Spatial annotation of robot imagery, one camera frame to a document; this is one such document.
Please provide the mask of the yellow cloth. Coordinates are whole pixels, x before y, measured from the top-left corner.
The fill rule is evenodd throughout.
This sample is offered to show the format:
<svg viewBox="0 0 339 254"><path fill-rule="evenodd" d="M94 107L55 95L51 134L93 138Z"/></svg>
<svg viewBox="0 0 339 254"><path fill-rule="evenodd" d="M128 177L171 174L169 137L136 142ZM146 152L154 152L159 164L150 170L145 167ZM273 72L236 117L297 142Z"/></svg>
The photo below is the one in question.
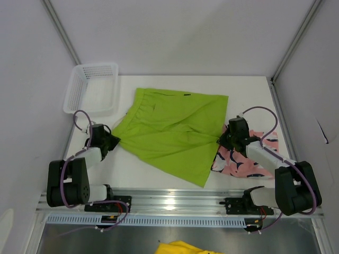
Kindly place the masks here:
<svg viewBox="0 0 339 254"><path fill-rule="evenodd" d="M218 252L203 250L183 241L160 243L155 254L217 254Z"/></svg>

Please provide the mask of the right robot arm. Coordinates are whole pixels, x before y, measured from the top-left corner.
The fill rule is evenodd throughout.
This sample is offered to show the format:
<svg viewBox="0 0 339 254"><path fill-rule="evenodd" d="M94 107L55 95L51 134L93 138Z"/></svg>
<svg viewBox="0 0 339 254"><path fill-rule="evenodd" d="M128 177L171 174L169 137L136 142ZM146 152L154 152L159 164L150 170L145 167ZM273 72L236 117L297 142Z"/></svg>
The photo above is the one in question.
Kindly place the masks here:
<svg viewBox="0 0 339 254"><path fill-rule="evenodd" d="M321 206L323 200L311 164L286 159L266 146L263 138L251 136L243 117L229 120L218 144L258 163L274 176L273 188L257 186L244 190L241 200L246 213L255 213L265 206L278 208L287 216L312 214Z"/></svg>

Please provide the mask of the lime green shorts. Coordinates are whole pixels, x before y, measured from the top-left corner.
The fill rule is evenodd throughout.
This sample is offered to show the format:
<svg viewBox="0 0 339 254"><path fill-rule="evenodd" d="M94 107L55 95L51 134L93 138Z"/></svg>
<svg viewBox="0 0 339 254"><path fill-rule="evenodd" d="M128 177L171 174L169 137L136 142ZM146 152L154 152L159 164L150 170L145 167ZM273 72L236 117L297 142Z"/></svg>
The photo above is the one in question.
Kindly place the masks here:
<svg viewBox="0 0 339 254"><path fill-rule="evenodd" d="M223 133L228 96L137 88L112 134L141 161L204 187Z"/></svg>

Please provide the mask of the right aluminium frame post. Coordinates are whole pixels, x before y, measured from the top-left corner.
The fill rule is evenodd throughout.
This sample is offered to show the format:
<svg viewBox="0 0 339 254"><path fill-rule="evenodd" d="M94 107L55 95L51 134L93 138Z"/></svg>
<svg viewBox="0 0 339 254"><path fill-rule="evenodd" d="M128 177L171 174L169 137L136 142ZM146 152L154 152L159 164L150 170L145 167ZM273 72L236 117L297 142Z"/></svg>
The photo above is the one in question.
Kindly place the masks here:
<svg viewBox="0 0 339 254"><path fill-rule="evenodd" d="M313 20L317 16L317 13L320 11L322 5L325 3L324 0L315 0L312 2L311 7L307 11L305 17L302 19L301 24L299 25L295 35L293 36L287 50L283 54L282 59L280 60L278 66L276 67L270 82L272 85L275 85L279 76L282 74L284 69L286 68L288 62L292 58L293 54L297 50L300 45L303 37L306 35L308 29L310 28Z"/></svg>

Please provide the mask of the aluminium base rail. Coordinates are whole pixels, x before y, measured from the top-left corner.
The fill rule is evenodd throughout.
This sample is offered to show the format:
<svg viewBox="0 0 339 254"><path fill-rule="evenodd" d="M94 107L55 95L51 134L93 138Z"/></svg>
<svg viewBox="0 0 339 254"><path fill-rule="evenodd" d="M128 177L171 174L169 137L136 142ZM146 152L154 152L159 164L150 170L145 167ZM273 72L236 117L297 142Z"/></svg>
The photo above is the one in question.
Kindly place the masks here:
<svg viewBox="0 0 339 254"><path fill-rule="evenodd" d="M130 215L154 216L235 216L228 215L225 205L219 204L229 197L241 197L242 189L210 190L210 189L127 189L114 188L114 195L131 196ZM85 212L85 206L76 208L49 207L46 193L42 193L37 203L37 213L60 214L100 214L116 215L113 212ZM283 215L283 218L312 218L324 217L322 208L317 208L312 215L295 214Z"/></svg>

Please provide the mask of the white perforated plastic basket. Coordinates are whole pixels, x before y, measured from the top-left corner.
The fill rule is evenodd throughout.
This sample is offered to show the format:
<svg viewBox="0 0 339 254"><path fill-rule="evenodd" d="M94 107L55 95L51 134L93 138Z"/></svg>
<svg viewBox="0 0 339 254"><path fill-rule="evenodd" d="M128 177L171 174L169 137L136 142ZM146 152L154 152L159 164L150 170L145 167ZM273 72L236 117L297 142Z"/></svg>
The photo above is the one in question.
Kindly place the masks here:
<svg viewBox="0 0 339 254"><path fill-rule="evenodd" d="M72 69L63 111L85 111L89 116L106 116L119 106L119 67L114 62L87 63Z"/></svg>

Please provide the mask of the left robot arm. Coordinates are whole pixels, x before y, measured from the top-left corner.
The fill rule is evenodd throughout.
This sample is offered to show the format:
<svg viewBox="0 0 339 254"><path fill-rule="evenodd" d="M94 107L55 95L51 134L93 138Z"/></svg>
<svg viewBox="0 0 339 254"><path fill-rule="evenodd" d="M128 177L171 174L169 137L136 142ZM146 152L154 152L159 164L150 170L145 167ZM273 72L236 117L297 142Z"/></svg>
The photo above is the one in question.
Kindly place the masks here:
<svg viewBox="0 0 339 254"><path fill-rule="evenodd" d="M105 212L114 208L115 199L109 193L109 185L90 183L88 171L105 159L120 142L107 125L92 126L92 137L77 155L66 160L50 162L47 180L47 203L50 207L74 207L91 202Z"/></svg>

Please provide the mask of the aluminium frame post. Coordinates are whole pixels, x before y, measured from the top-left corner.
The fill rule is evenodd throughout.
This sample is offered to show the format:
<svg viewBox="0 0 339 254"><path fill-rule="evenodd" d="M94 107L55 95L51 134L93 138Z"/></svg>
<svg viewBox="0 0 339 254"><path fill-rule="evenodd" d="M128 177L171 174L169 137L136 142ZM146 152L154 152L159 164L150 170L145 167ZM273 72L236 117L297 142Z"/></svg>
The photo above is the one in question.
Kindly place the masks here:
<svg viewBox="0 0 339 254"><path fill-rule="evenodd" d="M80 58L59 18L57 11L55 10L52 1L50 0L41 0L40 1L42 6L45 9L45 12L50 18L52 25L54 26L57 34L59 35L62 44L64 45L69 57L74 65L80 65L81 61Z"/></svg>
<svg viewBox="0 0 339 254"><path fill-rule="evenodd" d="M293 36L287 50L283 54L282 59L280 60L278 66L276 67L270 82L272 85L275 85L279 76L282 74L284 69L286 68L288 62L292 58L293 54L297 50L300 45L303 37L306 35L308 29L310 28L313 20L317 16L317 13L320 11L322 5L325 3L324 0L315 0L312 2L311 7L307 11L305 17L302 19L301 24L299 25L295 35Z"/></svg>

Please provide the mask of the left aluminium frame post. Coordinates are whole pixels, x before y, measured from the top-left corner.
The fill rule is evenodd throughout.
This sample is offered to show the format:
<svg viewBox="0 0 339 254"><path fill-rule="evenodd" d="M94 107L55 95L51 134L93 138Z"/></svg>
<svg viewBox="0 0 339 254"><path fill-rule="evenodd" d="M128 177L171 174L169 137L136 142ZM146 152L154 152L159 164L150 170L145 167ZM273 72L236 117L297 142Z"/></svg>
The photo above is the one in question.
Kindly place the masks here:
<svg viewBox="0 0 339 254"><path fill-rule="evenodd" d="M81 61L80 58L59 18L57 11L55 10L52 1L50 0L41 0L40 1L42 6L45 9L45 12L50 18L52 25L54 26L57 34L59 35L62 44L64 45L69 57L74 65L80 65Z"/></svg>

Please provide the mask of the pink shark print shorts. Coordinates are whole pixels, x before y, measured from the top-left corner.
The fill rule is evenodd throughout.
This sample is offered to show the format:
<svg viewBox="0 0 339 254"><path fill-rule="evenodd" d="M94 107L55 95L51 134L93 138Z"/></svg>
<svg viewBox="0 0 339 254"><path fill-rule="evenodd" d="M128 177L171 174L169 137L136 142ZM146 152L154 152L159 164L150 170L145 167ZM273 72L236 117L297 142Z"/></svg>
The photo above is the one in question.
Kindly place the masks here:
<svg viewBox="0 0 339 254"><path fill-rule="evenodd" d="M249 131L250 137L256 136L261 138L264 132L254 130ZM277 132L273 131L268 135L263 143L272 150L279 152L279 139ZM219 146L219 149L211 166L211 171L234 176L237 178L263 178L273 179L274 176L257 162L245 158L241 153Z"/></svg>

